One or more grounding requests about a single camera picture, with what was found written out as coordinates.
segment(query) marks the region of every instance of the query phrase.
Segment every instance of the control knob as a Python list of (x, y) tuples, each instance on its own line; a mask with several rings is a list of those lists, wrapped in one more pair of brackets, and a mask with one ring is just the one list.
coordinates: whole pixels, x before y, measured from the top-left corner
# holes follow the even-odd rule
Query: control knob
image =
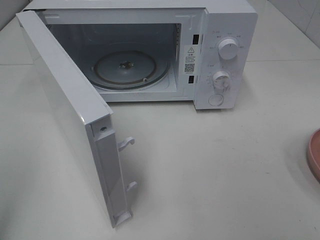
[(236, 39), (228, 37), (218, 44), (218, 51), (221, 58), (231, 60), (237, 56), (239, 44)]
[(216, 93), (223, 93), (227, 90), (231, 83), (231, 78), (229, 73), (226, 71), (217, 71), (212, 76), (213, 86)]

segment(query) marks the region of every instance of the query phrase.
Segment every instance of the qr code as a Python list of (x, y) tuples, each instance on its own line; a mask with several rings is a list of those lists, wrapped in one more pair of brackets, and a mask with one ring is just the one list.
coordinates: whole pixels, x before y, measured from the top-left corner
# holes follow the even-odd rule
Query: qr code
[(195, 64), (194, 63), (187, 63), (184, 66), (185, 73), (193, 73), (195, 71)]

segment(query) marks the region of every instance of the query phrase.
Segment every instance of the control panel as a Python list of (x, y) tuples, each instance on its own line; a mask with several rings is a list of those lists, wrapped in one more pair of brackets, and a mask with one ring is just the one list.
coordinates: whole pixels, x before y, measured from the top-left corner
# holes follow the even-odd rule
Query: control panel
[(257, 18), (254, 12), (208, 15), (195, 90), (196, 109), (234, 107)]

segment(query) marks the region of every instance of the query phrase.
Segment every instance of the warning label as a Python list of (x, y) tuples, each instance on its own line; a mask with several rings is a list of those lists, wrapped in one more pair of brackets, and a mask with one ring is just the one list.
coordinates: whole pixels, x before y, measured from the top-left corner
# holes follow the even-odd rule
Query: warning label
[(188, 45), (184, 47), (184, 73), (194, 74), (197, 68), (198, 45)]
[(193, 54), (194, 52), (195, 52), (195, 50), (192, 47), (190, 47), (188, 54)]

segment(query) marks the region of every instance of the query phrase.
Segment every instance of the tiled wall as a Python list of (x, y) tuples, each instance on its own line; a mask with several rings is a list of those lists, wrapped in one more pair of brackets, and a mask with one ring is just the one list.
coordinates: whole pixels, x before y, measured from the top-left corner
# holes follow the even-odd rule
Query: tiled wall
[(320, 0), (269, 0), (320, 48)]
[(0, 30), (28, 3), (29, 0), (0, 0)]

